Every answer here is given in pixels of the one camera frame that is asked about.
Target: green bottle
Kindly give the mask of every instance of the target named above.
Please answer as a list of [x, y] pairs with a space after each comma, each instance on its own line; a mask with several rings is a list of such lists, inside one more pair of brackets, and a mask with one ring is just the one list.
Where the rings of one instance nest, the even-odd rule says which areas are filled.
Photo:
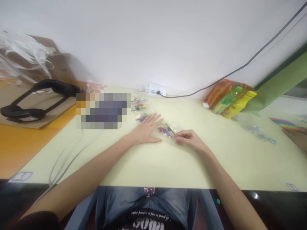
[[232, 102], [235, 101], [238, 92], [242, 90], [242, 87], [237, 86], [232, 91], [226, 93], [222, 99], [213, 107], [212, 112], [215, 114], [221, 114]]

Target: headphones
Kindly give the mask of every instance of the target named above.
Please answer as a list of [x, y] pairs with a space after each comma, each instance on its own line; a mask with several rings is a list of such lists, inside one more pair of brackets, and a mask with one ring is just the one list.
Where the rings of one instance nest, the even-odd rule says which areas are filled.
[[[55, 93], [62, 94], [64, 97], [59, 100], [54, 105], [50, 106], [46, 110], [43, 109], [22, 109], [17, 104], [29, 96], [31, 93], [36, 91], [52, 88]], [[69, 97], [76, 97], [77, 93], [80, 93], [80, 88], [72, 85], [63, 83], [58, 80], [45, 79], [36, 83], [29, 91], [25, 92], [12, 104], [5, 106], [0, 109], [0, 112], [3, 116], [7, 117], [7, 120], [22, 123], [22, 122], [30, 122], [35, 120], [41, 120], [46, 116], [46, 113], [50, 112], [54, 108], [58, 107], [64, 101], [66, 101]]]

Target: clear plastic bottle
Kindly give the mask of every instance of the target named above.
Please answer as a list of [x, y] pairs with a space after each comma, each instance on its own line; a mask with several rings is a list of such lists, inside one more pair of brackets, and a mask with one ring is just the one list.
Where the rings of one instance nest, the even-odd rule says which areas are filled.
[[238, 101], [232, 103], [224, 112], [223, 115], [226, 118], [232, 118], [238, 112], [245, 108], [247, 102], [251, 100], [257, 93], [254, 91], [248, 91], [242, 98]]
[[226, 93], [222, 99], [213, 107], [212, 112], [215, 114], [221, 114], [227, 107], [235, 101], [238, 92], [242, 90], [242, 87], [237, 86], [234, 90]]

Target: yellow bottle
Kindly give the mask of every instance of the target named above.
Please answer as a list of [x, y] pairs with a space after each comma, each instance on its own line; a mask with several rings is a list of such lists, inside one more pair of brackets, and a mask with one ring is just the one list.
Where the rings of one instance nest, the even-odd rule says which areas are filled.
[[226, 118], [232, 118], [238, 112], [240, 112], [246, 106], [247, 102], [256, 96], [257, 93], [253, 91], [248, 91], [241, 99], [232, 103], [224, 112], [223, 115]]

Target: bottle cap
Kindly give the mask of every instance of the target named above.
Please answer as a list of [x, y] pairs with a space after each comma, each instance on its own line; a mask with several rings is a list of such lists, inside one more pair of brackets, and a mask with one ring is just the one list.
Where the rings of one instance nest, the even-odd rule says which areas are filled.
[[247, 96], [250, 96], [250, 97], [254, 97], [254, 96], [257, 95], [257, 93], [254, 92], [254, 91], [248, 91], [248, 92], [246, 93], [246, 95], [247, 95]]
[[206, 109], [210, 107], [210, 106], [208, 105], [208, 103], [206, 103], [206, 102], [203, 102], [203, 103], [202, 103], [202, 106], [203, 106], [204, 108], [206, 108]]
[[235, 89], [234, 89], [235, 91], [241, 91], [242, 90], [242, 87], [240, 87], [240, 86], [237, 86]]

